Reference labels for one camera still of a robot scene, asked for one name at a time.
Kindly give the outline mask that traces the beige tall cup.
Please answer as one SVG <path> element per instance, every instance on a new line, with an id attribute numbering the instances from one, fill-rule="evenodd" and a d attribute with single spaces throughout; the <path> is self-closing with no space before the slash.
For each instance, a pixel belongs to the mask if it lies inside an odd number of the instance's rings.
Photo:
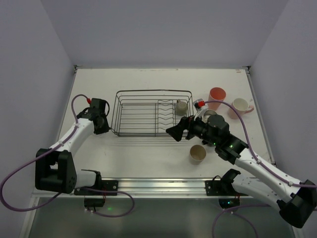
<path id="1" fill-rule="evenodd" d="M 200 164 L 206 157 L 207 152 L 201 145 L 194 145 L 189 151 L 189 161 L 193 165 Z"/>

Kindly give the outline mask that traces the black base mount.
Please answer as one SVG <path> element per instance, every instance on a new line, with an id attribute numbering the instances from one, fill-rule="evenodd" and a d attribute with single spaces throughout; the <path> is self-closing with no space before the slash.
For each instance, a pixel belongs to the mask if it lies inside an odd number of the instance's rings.
<path id="1" fill-rule="evenodd" d="M 240 194 L 233 189 L 228 181 L 220 176 L 215 176 L 211 180 L 206 180 L 205 191 L 206 196 L 218 197 L 218 203 L 222 209 L 240 205 Z"/>
<path id="2" fill-rule="evenodd" d="M 117 180 L 101 180 L 99 184 L 89 187 L 94 190 L 106 191 L 106 193 L 98 193 L 83 188 L 74 190 L 75 195 L 84 196 L 85 208 L 102 208 L 106 202 L 107 196 L 117 196 L 118 181 Z"/>

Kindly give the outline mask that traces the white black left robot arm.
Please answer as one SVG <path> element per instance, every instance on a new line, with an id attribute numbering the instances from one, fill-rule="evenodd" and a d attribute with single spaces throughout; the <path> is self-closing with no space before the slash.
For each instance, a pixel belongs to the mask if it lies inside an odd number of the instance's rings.
<path id="1" fill-rule="evenodd" d="M 86 139 L 93 135 L 109 132 L 106 107 L 109 103 L 93 98 L 89 107 L 75 114 L 75 122 L 69 131 L 48 149 L 36 154 L 35 188 L 38 190 L 70 194 L 82 187 L 99 188 L 101 173 L 94 170 L 75 168 L 74 156 Z"/>

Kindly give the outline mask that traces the cream cup brown band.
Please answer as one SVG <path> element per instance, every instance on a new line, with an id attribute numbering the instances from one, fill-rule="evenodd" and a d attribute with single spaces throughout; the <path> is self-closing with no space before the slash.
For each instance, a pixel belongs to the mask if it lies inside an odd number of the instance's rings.
<path id="1" fill-rule="evenodd" d="M 204 118 L 208 119 L 210 116 L 217 115 L 217 112 L 214 110 L 206 110 L 204 113 Z"/>

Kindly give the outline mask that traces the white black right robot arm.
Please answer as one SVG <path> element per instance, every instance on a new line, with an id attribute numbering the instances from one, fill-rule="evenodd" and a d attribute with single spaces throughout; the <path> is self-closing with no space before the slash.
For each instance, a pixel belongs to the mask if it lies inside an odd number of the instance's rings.
<path id="1" fill-rule="evenodd" d="M 211 115 L 207 122 L 194 116 L 183 117 L 168 129 L 176 141 L 181 141 L 187 131 L 187 140 L 198 137 L 215 146 L 220 158 L 236 165 L 262 182 L 257 188 L 246 182 L 241 174 L 232 177 L 231 189 L 250 195 L 279 211 L 290 225 L 302 228 L 317 207 L 317 186 L 310 180 L 301 181 L 282 172 L 253 152 L 251 145 L 230 133 L 229 124 L 223 116 Z"/>

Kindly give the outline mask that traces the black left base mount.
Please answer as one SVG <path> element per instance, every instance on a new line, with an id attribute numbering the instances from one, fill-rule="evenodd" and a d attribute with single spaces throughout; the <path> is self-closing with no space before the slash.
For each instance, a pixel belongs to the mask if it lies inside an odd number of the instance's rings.
<path id="1" fill-rule="evenodd" d="M 83 188 L 74 190 L 75 195 L 84 196 L 85 208 L 102 208 L 106 202 L 107 196 L 117 196 L 118 181 L 117 180 L 101 180 L 99 184 L 89 187 L 94 190 L 106 191 L 106 193 L 98 193 Z"/>

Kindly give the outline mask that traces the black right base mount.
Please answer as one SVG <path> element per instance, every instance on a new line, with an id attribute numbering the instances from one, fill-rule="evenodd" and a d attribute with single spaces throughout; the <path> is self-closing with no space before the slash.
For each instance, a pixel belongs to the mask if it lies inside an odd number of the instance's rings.
<path id="1" fill-rule="evenodd" d="M 218 203 L 222 209 L 240 205 L 240 194 L 233 189 L 228 181 L 220 176 L 215 176 L 211 180 L 206 180 L 205 191 L 206 196 L 218 197 Z"/>

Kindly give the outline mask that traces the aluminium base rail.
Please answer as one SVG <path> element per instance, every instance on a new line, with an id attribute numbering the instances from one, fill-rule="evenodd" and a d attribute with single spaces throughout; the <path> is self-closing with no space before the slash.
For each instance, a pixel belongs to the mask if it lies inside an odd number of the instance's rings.
<path id="1" fill-rule="evenodd" d="M 117 180 L 117 195 L 126 192 L 137 198 L 204 197 L 205 181 L 212 178 L 103 178 Z"/>

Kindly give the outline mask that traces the pink faceted mug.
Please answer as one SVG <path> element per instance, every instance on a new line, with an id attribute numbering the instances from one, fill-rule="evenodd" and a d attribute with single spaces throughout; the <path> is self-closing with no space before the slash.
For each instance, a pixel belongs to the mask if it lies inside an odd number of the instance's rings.
<path id="1" fill-rule="evenodd" d="M 242 98 L 236 98 L 231 105 L 240 116 L 250 113 L 254 110 L 254 106 L 250 105 L 245 99 Z M 231 119 L 238 119 L 237 114 L 231 108 L 228 110 L 228 115 Z"/>

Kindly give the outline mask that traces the grey beige small mug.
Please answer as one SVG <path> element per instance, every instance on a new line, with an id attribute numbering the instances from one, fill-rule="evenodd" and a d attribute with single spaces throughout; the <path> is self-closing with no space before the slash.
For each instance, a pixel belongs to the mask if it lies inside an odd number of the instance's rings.
<path id="1" fill-rule="evenodd" d="M 178 116 L 184 116 L 187 113 L 187 103 L 181 100 L 177 100 L 176 106 L 175 106 L 175 113 Z"/>

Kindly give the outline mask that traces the black mug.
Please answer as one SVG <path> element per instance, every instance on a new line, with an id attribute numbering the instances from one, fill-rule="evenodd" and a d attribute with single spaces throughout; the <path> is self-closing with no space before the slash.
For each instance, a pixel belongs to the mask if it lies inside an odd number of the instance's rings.
<path id="1" fill-rule="evenodd" d="M 210 143 L 208 143 L 207 141 L 205 141 L 205 140 L 202 140 L 202 144 L 203 145 L 207 145 L 207 146 L 211 146 L 211 144 Z"/>

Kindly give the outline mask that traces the salmon pink plastic cup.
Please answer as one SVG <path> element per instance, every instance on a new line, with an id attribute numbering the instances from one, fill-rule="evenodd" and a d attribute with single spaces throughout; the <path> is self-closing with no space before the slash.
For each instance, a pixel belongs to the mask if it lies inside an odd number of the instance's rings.
<path id="1" fill-rule="evenodd" d="M 224 89 L 220 87 L 214 87 L 209 92 L 209 101 L 224 101 L 226 98 L 226 92 Z M 213 102 L 208 103 L 208 107 L 210 110 L 216 111 L 221 103 L 219 102 Z"/>

